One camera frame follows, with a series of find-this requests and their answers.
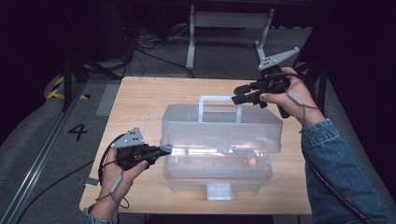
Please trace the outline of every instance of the left hand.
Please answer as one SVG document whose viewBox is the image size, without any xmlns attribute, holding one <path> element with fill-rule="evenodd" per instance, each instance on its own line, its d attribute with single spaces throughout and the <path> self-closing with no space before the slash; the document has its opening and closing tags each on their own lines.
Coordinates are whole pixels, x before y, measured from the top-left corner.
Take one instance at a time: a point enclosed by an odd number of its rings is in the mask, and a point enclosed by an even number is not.
<svg viewBox="0 0 396 224">
<path fill-rule="evenodd" d="M 111 148 L 107 153 L 105 164 L 109 162 L 111 163 L 104 167 L 102 189 L 99 193 L 98 198 L 105 197 L 110 192 L 110 189 L 113 186 L 115 180 L 122 173 L 122 168 L 117 165 L 116 160 L 117 150 L 115 148 Z M 95 206 L 90 212 L 91 216 L 95 218 L 100 218 L 102 220 L 117 218 L 117 215 L 119 213 L 119 204 L 122 198 L 125 197 L 125 195 L 129 192 L 129 189 L 134 183 L 134 179 L 137 178 L 146 169 L 147 165 L 147 161 L 141 161 L 134 168 L 125 171 L 122 174 L 122 180 L 119 186 L 113 192 L 113 198 L 117 203 L 114 202 L 109 195 L 104 199 L 96 202 Z"/>
</svg>

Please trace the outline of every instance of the plastic box handle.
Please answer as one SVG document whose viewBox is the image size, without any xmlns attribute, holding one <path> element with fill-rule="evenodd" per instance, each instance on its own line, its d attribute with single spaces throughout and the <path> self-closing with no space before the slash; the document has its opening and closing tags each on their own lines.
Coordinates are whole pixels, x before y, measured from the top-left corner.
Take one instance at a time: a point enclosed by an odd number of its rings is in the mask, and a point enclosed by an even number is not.
<svg viewBox="0 0 396 224">
<path fill-rule="evenodd" d="M 202 95 L 199 98 L 198 104 L 198 122 L 204 120 L 204 101 L 232 101 L 232 96 L 215 96 L 215 95 Z M 236 108 L 236 122 L 241 122 L 242 116 L 242 105 L 238 105 Z"/>
</svg>

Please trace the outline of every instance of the right hand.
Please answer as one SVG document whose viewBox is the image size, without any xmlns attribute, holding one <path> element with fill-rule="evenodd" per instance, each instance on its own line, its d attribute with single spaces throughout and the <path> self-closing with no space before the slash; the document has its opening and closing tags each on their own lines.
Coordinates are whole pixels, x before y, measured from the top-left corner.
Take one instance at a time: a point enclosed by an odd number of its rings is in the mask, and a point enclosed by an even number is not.
<svg viewBox="0 0 396 224">
<path fill-rule="evenodd" d="M 290 67 L 284 67 L 281 69 L 283 72 L 296 74 L 296 72 Z M 317 107 L 314 99 L 312 99 L 311 93 L 309 92 L 303 81 L 297 77 L 288 78 L 290 79 L 290 86 L 288 92 L 298 97 L 301 101 L 304 102 L 305 105 Z M 292 101 L 285 92 L 280 94 L 263 93 L 260 95 L 260 100 L 266 103 L 282 106 L 291 116 L 297 118 L 297 120 L 302 125 L 304 125 L 303 128 L 310 127 L 325 119 L 320 110 L 309 107 L 305 108 L 304 118 L 304 109 L 300 105 L 297 105 L 294 101 Z"/>
</svg>

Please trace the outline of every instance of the number 4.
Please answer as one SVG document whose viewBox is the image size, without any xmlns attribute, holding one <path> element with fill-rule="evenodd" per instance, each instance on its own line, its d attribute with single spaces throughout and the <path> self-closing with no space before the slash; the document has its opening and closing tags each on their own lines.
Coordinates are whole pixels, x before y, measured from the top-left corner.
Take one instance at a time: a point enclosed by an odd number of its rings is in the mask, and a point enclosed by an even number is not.
<svg viewBox="0 0 396 224">
<path fill-rule="evenodd" d="M 77 140 L 76 140 L 77 142 L 79 141 L 79 138 L 81 137 L 82 133 L 88 132 L 88 131 L 84 131 L 84 127 L 85 127 L 85 125 L 83 123 L 80 123 L 77 127 L 69 130 L 69 133 L 78 133 Z"/>
</svg>

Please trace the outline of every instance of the wooden table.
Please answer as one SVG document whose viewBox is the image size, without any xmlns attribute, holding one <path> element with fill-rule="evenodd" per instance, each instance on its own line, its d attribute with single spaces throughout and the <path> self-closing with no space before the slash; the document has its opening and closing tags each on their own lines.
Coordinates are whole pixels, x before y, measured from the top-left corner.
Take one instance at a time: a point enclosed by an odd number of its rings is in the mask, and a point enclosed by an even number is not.
<svg viewBox="0 0 396 224">
<path fill-rule="evenodd" d="M 198 104 L 201 95 L 233 95 L 246 80 L 174 77 L 125 77 L 113 105 L 90 177 L 97 178 L 100 159 L 108 144 L 121 133 L 139 126 L 147 144 L 158 146 L 162 116 L 170 104 Z M 280 117 L 277 107 L 268 109 Z M 126 196 L 131 203 L 121 212 L 143 214 L 311 214 L 306 193 L 304 158 L 294 118 L 282 119 L 282 148 L 270 154 L 274 176 L 257 192 L 233 192 L 228 202 L 210 202 L 206 192 L 173 192 L 163 177 L 164 157 L 135 181 Z M 80 208 L 94 203 L 100 188 L 86 187 Z"/>
</svg>

